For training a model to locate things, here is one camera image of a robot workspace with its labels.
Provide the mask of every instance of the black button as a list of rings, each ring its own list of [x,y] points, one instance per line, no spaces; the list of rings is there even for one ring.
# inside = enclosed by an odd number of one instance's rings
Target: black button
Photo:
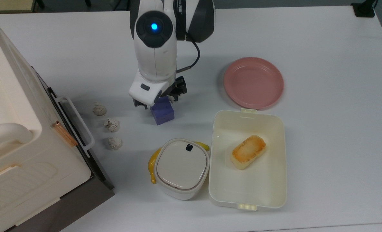
[[[188,144],[187,147],[185,148],[185,150],[187,151],[191,151],[193,148],[193,146],[191,144]]]
[[[144,43],[148,47],[161,47],[162,45],[164,45],[165,42],[166,42],[166,40],[164,40],[164,38],[162,38],[161,36],[147,35],[144,38]]]
[[[148,91],[150,89],[150,87],[148,85],[144,85],[144,84],[141,84],[141,88],[143,88],[146,91]]]

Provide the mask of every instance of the blue led light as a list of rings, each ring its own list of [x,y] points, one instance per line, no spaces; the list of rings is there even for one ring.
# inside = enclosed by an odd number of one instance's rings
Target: blue led light
[[[151,28],[155,31],[158,29],[158,25],[156,23],[151,24]]]

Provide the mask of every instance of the small white container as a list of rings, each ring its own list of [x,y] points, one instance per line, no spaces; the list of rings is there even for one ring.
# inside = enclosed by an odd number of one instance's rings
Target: small white container
[[[267,151],[244,170],[230,160],[232,150],[251,135]],[[284,124],[277,116],[256,110],[219,111],[214,120],[210,158],[210,200],[222,207],[257,210],[279,208],[287,197]]]
[[[200,145],[173,139],[162,148],[154,165],[158,186],[166,194],[188,200],[200,190],[210,169],[210,157]]]

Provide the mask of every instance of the oven handle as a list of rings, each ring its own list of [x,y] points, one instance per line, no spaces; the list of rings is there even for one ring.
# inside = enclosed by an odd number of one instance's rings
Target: oven handle
[[[76,108],[75,108],[75,106],[73,105],[72,101],[71,101],[68,97],[66,97],[66,96],[60,96],[60,97],[56,97],[56,98],[55,98],[56,103],[60,103],[60,102],[63,101],[63,100],[69,102],[70,107],[72,107],[72,110],[75,112],[76,117],[77,117],[77,118],[79,119],[79,121],[82,123],[83,128],[87,131],[87,134],[88,134],[88,136],[89,136],[89,139],[91,140],[88,144],[86,144],[85,146],[83,146],[83,149],[84,149],[85,151],[91,149],[91,148],[94,146],[94,144],[95,144],[95,139],[94,139],[94,137],[92,136],[92,134],[91,134],[91,132],[89,131],[89,129],[88,129],[87,125],[85,124],[85,122],[82,120],[81,115],[80,115],[80,114],[78,113],[78,111],[76,110]]]
[[[32,132],[17,123],[0,124],[0,144],[6,141],[18,141],[22,144],[32,140]]]

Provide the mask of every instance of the toasted bread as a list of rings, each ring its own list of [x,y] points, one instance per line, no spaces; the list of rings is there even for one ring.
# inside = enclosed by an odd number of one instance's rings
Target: toasted bread
[[[257,157],[264,154],[266,143],[257,136],[251,135],[232,151],[231,161],[239,170],[245,169]]]

